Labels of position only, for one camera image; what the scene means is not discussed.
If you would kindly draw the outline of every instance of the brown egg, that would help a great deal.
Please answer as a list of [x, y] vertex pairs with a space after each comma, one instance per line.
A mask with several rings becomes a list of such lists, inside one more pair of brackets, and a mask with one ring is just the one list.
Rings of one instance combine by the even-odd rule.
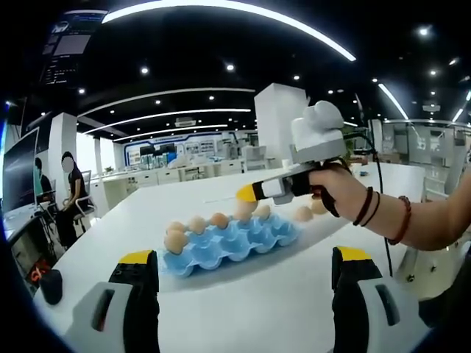
[[270, 216], [270, 213], [272, 211], [270, 210], [270, 206], [269, 205], [264, 205], [264, 206], [260, 206], [254, 213], [253, 215], [256, 215], [258, 217], [260, 217], [261, 219], [265, 220], [267, 219], [269, 216]]
[[258, 206], [258, 201], [247, 202], [242, 200], [237, 200], [237, 211], [242, 211], [245, 213], [252, 213], [256, 210]]
[[311, 204], [311, 211], [314, 215], [323, 215], [327, 212], [327, 208], [325, 208], [321, 200], [314, 200]]
[[250, 221], [252, 214], [244, 211], [237, 211], [234, 213], [234, 219], [241, 221], [242, 223], [248, 223]]
[[179, 230], [181, 232], [184, 232], [185, 231], [185, 226], [180, 223], [180, 222], [177, 222], [177, 221], [174, 221], [174, 222], [171, 222], [169, 224], [169, 227], [167, 228], [167, 234], [171, 231], [171, 230]]
[[312, 211], [307, 206], [301, 206], [294, 214], [294, 220], [299, 222], [307, 222], [313, 218]]
[[163, 245], [171, 253], [180, 255], [183, 251], [183, 247], [188, 244], [188, 237], [184, 232], [179, 230], [169, 230], [167, 236], [163, 240]]
[[214, 213], [211, 220], [209, 220], [209, 223], [220, 229], [226, 229], [229, 224], [229, 217], [222, 213]]
[[205, 232], [206, 221], [197, 215], [193, 217], [188, 223], [188, 229], [201, 235]]

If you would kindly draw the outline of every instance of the blue egg carton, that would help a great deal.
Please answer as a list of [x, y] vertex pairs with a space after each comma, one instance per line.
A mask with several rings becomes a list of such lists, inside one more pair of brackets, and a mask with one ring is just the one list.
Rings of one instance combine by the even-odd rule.
[[266, 220], [254, 216], [247, 223], [230, 219], [226, 229], [208, 225], [201, 235], [187, 231], [189, 242], [182, 253], [175, 255], [164, 251], [161, 255], [164, 264], [160, 270], [179, 277], [189, 276], [195, 266], [214, 270], [225, 257], [238, 262], [247, 259], [252, 250], [265, 254], [276, 244], [293, 243], [299, 233], [292, 223], [274, 214]]

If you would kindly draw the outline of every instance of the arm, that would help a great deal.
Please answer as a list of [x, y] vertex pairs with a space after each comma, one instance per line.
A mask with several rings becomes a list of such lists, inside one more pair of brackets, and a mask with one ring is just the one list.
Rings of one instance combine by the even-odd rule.
[[[366, 198], [366, 188], [347, 171], [334, 168], [310, 175], [312, 185], [324, 185], [336, 200], [342, 217], [354, 221]], [[365, 222], [373, 213], [374, 196]], [[471, 223], [471, 174], [466, 173], [448, 200], [413, 203], [412, 216], [402, 243], [421, 250], [438, 250], [458, 240]], [[399, 199], [381, 195], [376, 215], [366, 226], [379, 235], [394, 239], [403, 222], [406, 208]]]
[[80, 179], [76, 179], [74, 182], [75, 182], [75, 194], [72, 195], [72, 193], [71, 193], [71, 197], [68, 200], [67, 204], [65, 205], [64, 210], [67, 210], [70, 206], [74, 205], [75, 200], [77, 200], [79, 198], [79, 195], [80, 195]]

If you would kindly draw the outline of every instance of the red object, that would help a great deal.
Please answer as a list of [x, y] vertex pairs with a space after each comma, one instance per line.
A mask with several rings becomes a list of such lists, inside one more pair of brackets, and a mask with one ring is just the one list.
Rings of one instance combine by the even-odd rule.
[[388, 239], [388, 242], [391, 245], [396, 245], [402, 241], [404, 235], [406, 234], [407, 228], [409, 226], [409, 221], [411, 220], [412, 212], [411, 212], [411, 202], [407, 198], [407, 196], [399, 196], [399, 200], [404, 202], [406, 206], [406, 215], [404, 216], [403, 223], [400, 226], [399, 232], [394, 237], [394, 239]]

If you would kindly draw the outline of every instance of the hand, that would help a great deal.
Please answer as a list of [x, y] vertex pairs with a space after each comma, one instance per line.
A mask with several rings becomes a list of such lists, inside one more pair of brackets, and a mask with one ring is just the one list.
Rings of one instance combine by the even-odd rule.
[[340, 216], [354, 221], [366, 199], [366, 188], [349, 171], [332, 164], [329, 169], [312, 171], [309, 183], [321, 185], [336, 200], [335, 207]]

